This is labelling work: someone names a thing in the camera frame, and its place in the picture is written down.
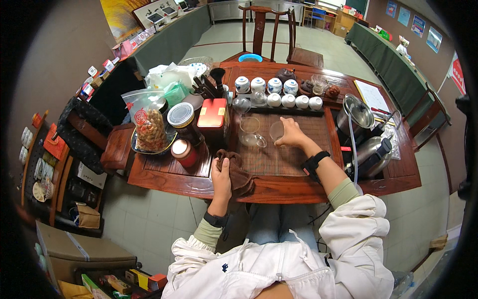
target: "poster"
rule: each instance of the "poster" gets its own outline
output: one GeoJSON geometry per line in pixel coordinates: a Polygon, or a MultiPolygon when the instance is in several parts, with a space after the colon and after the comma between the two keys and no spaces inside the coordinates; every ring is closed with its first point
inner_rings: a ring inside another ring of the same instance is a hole
{"type": "Polygon", "coordinates": [[[453,60],[450,65],[450,69],[448,70],[448,77],[455,82],[456,87],[460,90],[461,94],[466,94],[465,90],[465,81],[463,80],[463,71],[461,69],[460,61],[458,60],[458,55],[453,55],[453,60]]]}
{"type": "Polygon", "coordinates": [[[150,0],[100,0],[109,29],[119,44],[138,35],[143,29],[131,13],[150,0]]]}
{"type": "Polygon", "coordinates": [[[405,27],[408,27],[408,20],[410,19],[410,11],[403,6],[400,7],[398,13],[398,21],[402,23],[405,27]]]}
{"type": "Polygon", "coordinates": [[[438,53],[438,49],[440,49],[440,44],[442,43],[442,35],[438,33],[435,28],[430,26],[430,30],[428,31],[428,37],[426,38],[426,44],[430,46],[430,48],[438,53]]]}
{"type": "Polygon", "coordinates": [[[395,18],[395,12],[397,11],[397,4],[395,2],[389,1],[387,4],[387,10],[385,13],[392,18],[395,18]]]}
{"type": "Polygon", "coordinates": [[[422,20],[417,15],[413,17],[412,31],[415,32],[415,34],[418,35],[420,38],[423,36],[425,24],[426,24],[425,21],[422,20]]]}

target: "glass pitcher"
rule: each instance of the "glass pitcher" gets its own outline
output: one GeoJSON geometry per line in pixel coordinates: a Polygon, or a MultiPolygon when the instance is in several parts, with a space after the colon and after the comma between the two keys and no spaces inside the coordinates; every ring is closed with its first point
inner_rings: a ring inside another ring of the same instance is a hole
{"type": "Polygon", "coordinates": [[[243,117],[240,120],[239,141],[245,146],[266,147],[267,141],[257,134],[261,122],[255,117],[243,117]]]}

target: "jeans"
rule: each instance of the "jeans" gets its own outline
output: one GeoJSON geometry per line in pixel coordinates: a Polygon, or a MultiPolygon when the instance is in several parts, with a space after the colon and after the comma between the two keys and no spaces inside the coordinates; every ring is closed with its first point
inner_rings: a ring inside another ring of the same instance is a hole
{"type": "Polygon", "coordinates": [[[266,243],[297,242],[292,229],[312,251],[318,252],[312,227],[304,204],[256,204],[250,207],[251,224],[246,238],[250,242],[266,243]]]}

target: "person's left hand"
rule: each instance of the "person's left hand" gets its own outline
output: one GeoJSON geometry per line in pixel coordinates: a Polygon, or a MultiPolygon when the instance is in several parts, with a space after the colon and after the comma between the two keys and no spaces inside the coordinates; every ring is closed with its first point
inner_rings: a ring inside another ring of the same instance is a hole
{"type": "Polygon", "coordinates": [[[225,158],[222,162],[222,170],[219,171],[217,163],[219,158],[212,161],[211,178],[212,185],[214,187],[214,199],[229,201],[232,196],[231,190],[231,178],[229,177],[229,164],[228,158],[225,158]]]}

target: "brown towel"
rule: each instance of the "brown towel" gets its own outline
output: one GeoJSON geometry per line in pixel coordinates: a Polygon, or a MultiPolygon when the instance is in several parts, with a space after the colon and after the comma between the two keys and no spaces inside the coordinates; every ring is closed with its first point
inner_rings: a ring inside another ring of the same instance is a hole
{"type": "Polygon", "coordinates": [[[252,174],[242,169],[242,158],[238,153],[227,152],[220,149],[216,153],[219,158],[217,168],[222,169],[224,158],[229,159],[229,176],[231,177],[232,197],[238,198],[248,195],[254,190],[254,178],[252,174]]]}

